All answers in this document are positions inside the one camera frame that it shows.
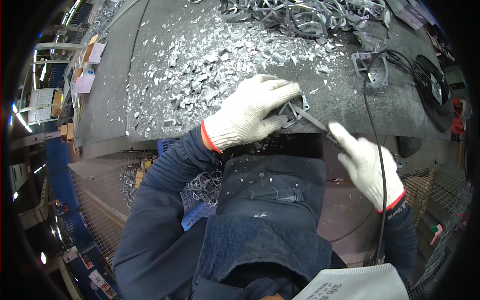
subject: workbench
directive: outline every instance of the workbench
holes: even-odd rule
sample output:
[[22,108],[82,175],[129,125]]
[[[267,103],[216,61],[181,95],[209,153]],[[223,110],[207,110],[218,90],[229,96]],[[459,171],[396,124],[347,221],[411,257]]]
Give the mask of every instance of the workbench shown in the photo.
[[[123,6],[127,6],[130,1],[132,0],[125,1]],[[191,4],[187,1],[139,0],[122,16],[110,29],[108,46],[101,63],[97,65],[94,86],[88,101],[85,102],[76,145],[96,143],[124,135],[128,135],[131,141],[178,138],[214,113],[218,106],[198,109],[193,116],[183,118],[183,108],[178,108],[180,120],[174,122],[176,125],[164,126],[165,120],[173,119],[176,114],[175,101],[168,99],[172,94],[166,88],[168,80],[158,84],[154,84],[154,80],[157,76],[164,76],[164,71],[168,70],[167,60],[172,42],[185,36],[188,46],[192,43],[200,44],[204,37],[209,38],[212,35],[219,22],[226,23],[215,18],[217,6],[218,1]],[[371,24],[372,33],[387,37],[387,29],[382,23]],[[260,31],[264,35],[271,34],[259,21],[250,20],[248,25],[251,28],[247,28],[247,37]],[[232,23],[231,26],[235,31],[245,24]],[[394,19],[391,26],[391,38],[387,39],[387,48],[400,51],[411,61],[418,54],[422,54],[438,66],[433,46],[422,28],[413,30],[398,19]],[[343,45],[336,49],[337,54],[341,51],[343,55],[337,55],[334,63],[328,64],[331,69],[329,75],[315,71],[317,64],[326,64],[320,58],[314,58],[313,61],[302,60],[296,64],[287,60],[283,65],[267,64],[265,69],[257,65],[255,72],[238,72],[235,75],[241,80],[242,77],[252,77],[255,73],[267,73],[298,82],[310,105],[308,113],[318,120],[324,123],[336,120],[351,133],[372,133],[363,101],[363,81],[355,74],[351,58],[352,53],[366,51],[361,48],[352,31],[339,30],[336,36],[331,37],[333,43]],[[165,56],[159,57],[160,52],[164,52]],[[181,68],[182,59],[178,59],[177,69]],[[235,55],[230,53],[230,60],[234,59]],[[150,65],[158,68],[152,77],[145,75],[146,72],[149,73]],[[450,140],[450,132],[438,132],[429,120],[411,75],[390,63],[388,68],[388,86],[367,89],[378,134]],[[228,82],[227,93],[233,92],[238,83],[239,81],[235,80]],[[139,99],[139,90],[147,86],[143,99]],[[315,89],[318,90],[310,94],[310,91]],[[217,99],[227,96],[219,94]],[[135,117],[135,112],[140,114],[140,121]],[[152,126],[152,120],[155,121],[155,126]],[[282,132],[320,131],[307,120],[300,120]]]

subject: black cable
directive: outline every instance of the black cable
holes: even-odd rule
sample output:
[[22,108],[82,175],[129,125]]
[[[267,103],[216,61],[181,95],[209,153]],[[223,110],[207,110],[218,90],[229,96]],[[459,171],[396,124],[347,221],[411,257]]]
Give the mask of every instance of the black cable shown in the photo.
[[342,240],[342,239],[346,238],[347,236],[349,236],[350,234],[354,233],[357,229],[360,228],[360,226],[363,225],[363,223],[365,223],[365,222],[368,220],[368,218],[370,217],[370,215],[371,215],[374,211],[375,211],[375,208],[372,209],[372,211],[368,213],[368,215],[365,217],[365,219],[364,219],[360,224],[356,225],[352,230],[350,230],[349,233],[347,233],[346,235],[344,235],[344,236],[342,236],[342,237],[340,237],[340,238],[338,238],[338,239],[329,240],[329,242],[330,242],[330,243],[333,243],[334,241]]
[[408,64],[410,65],[410,70],[414,70],[412,64],[405,57],[405,55],[403,55],[402,53],[400,53],[398,51],[395,51],[395,50],[383,49],[382,51],[373,54],[372,60],[370,61],[370,63],[368,64],[368,67],[367,67],[367,73],[365,75],[365,78],[363,79],[363,99],[365,100],[365,107],[367,108],[368,117],[370,118],[370,123],[372,124],[373,133],[375,135],[375,141],[377,142],[378,155],[380,157],[380,168],[382,170],[382,182],[383,182],[383,185],[384,185],[384,199],[383,199],[384,204],[383,204],[383,208],[382,208],[382,224],[380,225],[380,237],[378,239],[377,251],[375,252],[375,260],[373,261],[373,265],[378,264],[378,259],[379,259],[379,256],[380,256],[380,247],[382,245],[382,237],[384,235],[385,215],[386,215],[386,209],[387,209],[387,184],[386,184],[386,178],[385,178],[385,168],[384,168],[384,158],[382,156],[382,148],[380,146],[380,141],[378,140],[377,129],[375,127],[375,122],[373,122],[373,117],[372,117],[372,113],[370,112],[370,106],[368,105],[367,94],[365,93],[365,90],[367,89],[368,73],[370,72],[370,68],[372,67],[373,62],[380,55],[382,55],[383,53],[386,53],[386,52],[387,53],[395,53],[395,54],[400,55],[401,57],[403,57],[408,62]]

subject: pink object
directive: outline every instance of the pink object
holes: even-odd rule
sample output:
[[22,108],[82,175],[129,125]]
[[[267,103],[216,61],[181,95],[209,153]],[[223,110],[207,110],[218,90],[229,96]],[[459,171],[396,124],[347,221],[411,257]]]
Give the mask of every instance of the pink object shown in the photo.
[[442,231],[444,230],[442,228],[442,225],[440,225],[440,224],[437,225],[437,228],[438,228],[438,231],[435,232],[435,236],[433,237],[432,241],[430,242],[430,246],[432,246],[433,243],[435,243],[435,241],[437,240],[437,237],[440,236],[440,233],[442,233]]

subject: cardboard box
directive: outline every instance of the cardboard box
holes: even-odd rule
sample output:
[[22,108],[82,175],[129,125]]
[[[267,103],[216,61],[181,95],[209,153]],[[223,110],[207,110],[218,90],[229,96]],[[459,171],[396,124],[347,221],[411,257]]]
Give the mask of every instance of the cardboard box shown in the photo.
[[[53,104],[57,104],[57,103],[61,104],[62,100],[63,100],[63,92],[62,91],[55,92],[53,96]],[[61,105],[52,106],[52,113],[51,113],[52,117],[56,117],[60,115],[60,112],[61,112]]]
[[94,36],[88,43],[82,63],[97,64],[100,63],[100,55],[102,55],[105,44],[96,42],[98,35]]
[[67,124],[67,140],[73,140],[73,123]]
[[64,142],[67,141],[67,125],[61,126],[61,140]]
[[73,77],[72,93],[89,93],[92,89],[95,73],[90,68],[77,68]]
[[137,175],[135,176],[135,187],[138,188],[140,186],[140,182],[144,179],[144,172],[141,168],[137,168]]

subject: blue plastic crate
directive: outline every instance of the blue plastic crate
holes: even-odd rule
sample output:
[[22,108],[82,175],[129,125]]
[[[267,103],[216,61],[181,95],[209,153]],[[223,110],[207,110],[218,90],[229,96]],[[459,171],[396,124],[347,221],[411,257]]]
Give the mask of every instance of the blue plastic crate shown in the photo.
[[196,221],[200,220],[202,217],[208,217],[214,215],[216,212],[216,206],[208,207],[205,202],[200,202],[194,209],[186,213],[183,216],[181,225],[183,230],[187,231],[195,224]]
[[[172,147],[175,142],[175,139],[158,140],[156,143],[158,156]],[[216,212],[216,206],[209,207],[204,202],[193,199],[191,192],[181,191],[180,197],[184,209],[181,225],[185,231],[189,230],[200,218],[214,215]]]
[[175,143],[176,139],[166,139],[166,140],[158,140],[156,142],[156,148],[158,151],[158,156],[162,155],[165,151],[167,151],[172,145]]

